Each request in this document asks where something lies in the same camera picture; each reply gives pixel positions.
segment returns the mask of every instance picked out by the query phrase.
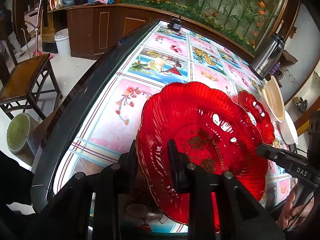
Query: thermos lid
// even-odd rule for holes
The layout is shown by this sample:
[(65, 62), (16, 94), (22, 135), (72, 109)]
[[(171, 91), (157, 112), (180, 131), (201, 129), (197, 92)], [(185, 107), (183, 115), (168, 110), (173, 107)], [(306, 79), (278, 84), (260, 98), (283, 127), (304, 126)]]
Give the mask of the thermos lid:
[(278, 33), (273, 33), (272, 35), (271, 35), (271, 38), (272, 39), (274, 39), (276, 42), (281, 42), (282, 44), (283, 44), (283, 47), (284, 47), (284, 45), (285, 45), (285, 40), (284, 40), (284, 37), (283, 36), (281, 36), (280, 34), (278, 34)]
[(270, 54), (270, 58), (275, 58), (279, 53), (282, 53), (282, 50), (284, 49), (284, 45), (285, 45), (285, 40), (278, 33), (273, 33), (271, 35), (271, 38), (277, 43), (277, 46), (275, 47), (273, 52)]

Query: fish tank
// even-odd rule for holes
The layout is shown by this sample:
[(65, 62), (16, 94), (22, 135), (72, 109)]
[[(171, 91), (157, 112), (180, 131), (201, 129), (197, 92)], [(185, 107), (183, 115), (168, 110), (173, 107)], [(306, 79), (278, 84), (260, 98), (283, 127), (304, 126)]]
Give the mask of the fish tank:
[(274, 31), (285, 0), (122, 0), (175, 13), (225, 35), (252, 54)]

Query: wooden counter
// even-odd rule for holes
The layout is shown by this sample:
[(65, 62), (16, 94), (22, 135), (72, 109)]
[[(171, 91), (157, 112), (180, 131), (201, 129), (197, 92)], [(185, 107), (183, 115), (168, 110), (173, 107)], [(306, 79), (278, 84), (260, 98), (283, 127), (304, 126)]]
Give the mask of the wooden counter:
[[(176, 14), (130, 4), (77, 5), (65, 9), (71, 56), (98, 59), (128, 33), (153, 19), (170, 21)], [(183, 26), (222, 44), (244, 60), (254, 56), (236, 42), (196, 21), (182, 17)]]

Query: red glass plate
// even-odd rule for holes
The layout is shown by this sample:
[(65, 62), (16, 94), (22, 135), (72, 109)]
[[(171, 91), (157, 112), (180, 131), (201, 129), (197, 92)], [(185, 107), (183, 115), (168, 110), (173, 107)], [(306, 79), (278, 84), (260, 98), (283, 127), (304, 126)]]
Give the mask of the red glass plate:
[(265, 144), (272, 145), (275, 140), (275, 128), (273, 127), (270, 116), (265, 111), (263, 105), (256, 97), (249, 92), (242, 90), (238, 96), (239, 105), (247, 112), (250, 112), (257, 122), (257, 128), (261, 133), (262, 141)]
[[(225, 93), (200, 82), (171, 83), (145, 103), (137, 135), (137, 155), (159, 208), (188, 224), (189, 194), (172, 188), (167, 143), (175, 139), (191, 162), (215, 174), (231, 171), (260, 200), (268, 161), (256, 155), (262, 143), (246, 111)], [(212, 193), (215, 227), (218, 210)]]

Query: white bowl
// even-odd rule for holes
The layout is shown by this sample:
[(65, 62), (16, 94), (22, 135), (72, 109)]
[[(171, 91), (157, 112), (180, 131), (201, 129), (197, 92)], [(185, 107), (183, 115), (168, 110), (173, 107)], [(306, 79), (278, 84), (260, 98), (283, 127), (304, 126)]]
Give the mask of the white bowl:
[(279, 124), (281, 136), (286, 144), (298, 145), (298, 134), (294, 123), (287, 111), (284, 111), (284, 121)]
[(271, 80), (264, 85), (260, 101), (268, 112), (271, 122), (284, 120), (283, 98), (274, 76), (271, 76)]

